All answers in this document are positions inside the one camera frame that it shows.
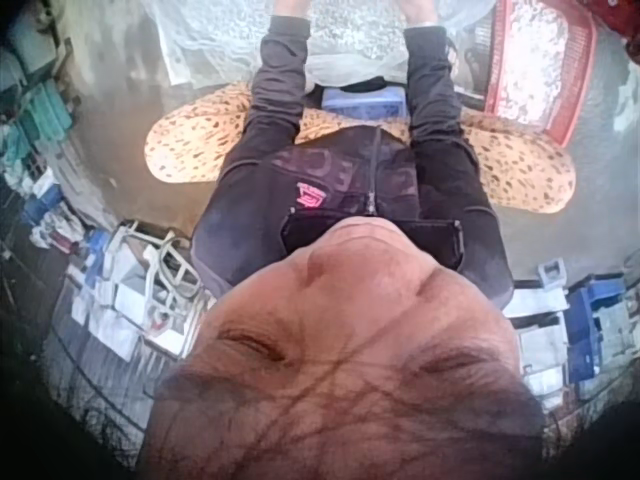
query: dark jacket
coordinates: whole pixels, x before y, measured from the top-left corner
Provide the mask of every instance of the dark jacket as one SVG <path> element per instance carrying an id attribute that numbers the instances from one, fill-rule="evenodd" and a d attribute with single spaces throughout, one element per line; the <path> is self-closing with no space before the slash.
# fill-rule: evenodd
<path id="1" fill-rule="evenodd" d="M 462 137 L 445 30 L 405 31 L 410 148 L 369 126 L 293 144 L 309 31 L 306 20 L 273 17 L 262 41 L 263 66 L 242 139 L 227 155 L 194 232 L 192 256 L 205 286 L 219 296 L 285 258 L 283 229 L 296 222 L 304 231 L 320 208 L 413 221 L 409 236 L 416 245 L 498 307 L 506 305 L 512 277 L 477 158 Z"/>

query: teal item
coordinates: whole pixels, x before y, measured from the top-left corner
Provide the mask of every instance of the teal item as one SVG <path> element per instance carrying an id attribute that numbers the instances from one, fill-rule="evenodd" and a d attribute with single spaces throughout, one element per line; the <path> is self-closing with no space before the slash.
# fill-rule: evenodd
<path id="1" fill-rule="evenodd" d="M 25 95 L 19 122 L 31 143 L 59 142 L 66 138 L 73 120 L 52 79 L 36 85 Z"/>
<path id="2" fill-rule="evenodd" d="M 29 141 L 18 123 L 7 125 L 6 136 L 3 138 L 2 163 L 13 165 L 15 162 L 23 160 L 31 151 Z"/>

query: closed eye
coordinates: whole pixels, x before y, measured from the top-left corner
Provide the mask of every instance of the closed eye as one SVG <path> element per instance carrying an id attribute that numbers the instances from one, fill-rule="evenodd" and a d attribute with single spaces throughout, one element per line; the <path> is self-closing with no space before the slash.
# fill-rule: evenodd
<path id="1" fill-rule="evenodd" d="M 255 335 L 230 331 L 220 333 L 218 339 L 233 342 L 243 348 L 247 348 L 271 362 L 282 362 L 285 360 L 284 354 L 277 349 L 272 342 L 257 338 Z"/>

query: zipper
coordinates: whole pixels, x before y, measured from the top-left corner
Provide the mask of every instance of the zipper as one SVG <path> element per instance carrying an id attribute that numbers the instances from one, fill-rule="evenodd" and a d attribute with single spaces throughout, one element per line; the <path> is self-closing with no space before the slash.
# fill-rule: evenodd
<path id="1" fill-rule="evenodd" d="M 376 208 L 376 173 L 378 171 L 378 159 L 380 157 L 381 136 L 380 127 L 378 127 L 376 128 L 376 136 L 373 140 L 373 158 L 369 163 L 369 192 L 367 193 L 366 215 L 370 217 L 378 216 L 378 210 Z"/>

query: blue plastic container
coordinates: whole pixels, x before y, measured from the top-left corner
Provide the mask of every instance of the blue plastic container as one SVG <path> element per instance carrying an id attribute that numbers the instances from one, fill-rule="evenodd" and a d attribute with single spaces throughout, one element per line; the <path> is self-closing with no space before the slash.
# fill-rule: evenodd
<path id="1" fill-rule="evenodd" d="M 385 87 L 367 93 L 348 93 L 338 88 L 326 88 L 322 94 L 322 109 L 358 120 L 382 120 L 409 116 L 404 88 Z"/>

